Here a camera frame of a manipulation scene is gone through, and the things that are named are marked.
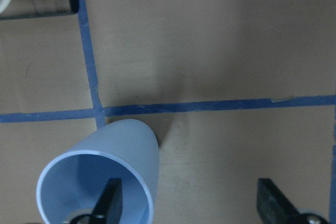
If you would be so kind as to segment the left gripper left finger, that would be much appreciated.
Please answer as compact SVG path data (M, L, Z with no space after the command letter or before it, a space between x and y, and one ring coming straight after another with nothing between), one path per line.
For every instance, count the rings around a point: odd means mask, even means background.
M122 180L112 178L108 180L90 217L90 223L119 224L123 210Z

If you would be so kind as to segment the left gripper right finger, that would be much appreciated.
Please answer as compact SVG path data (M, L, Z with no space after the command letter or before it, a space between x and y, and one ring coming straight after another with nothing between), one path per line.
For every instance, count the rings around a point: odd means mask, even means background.
M256 208L262 223L294 223L300 213L269 178L257 182Z

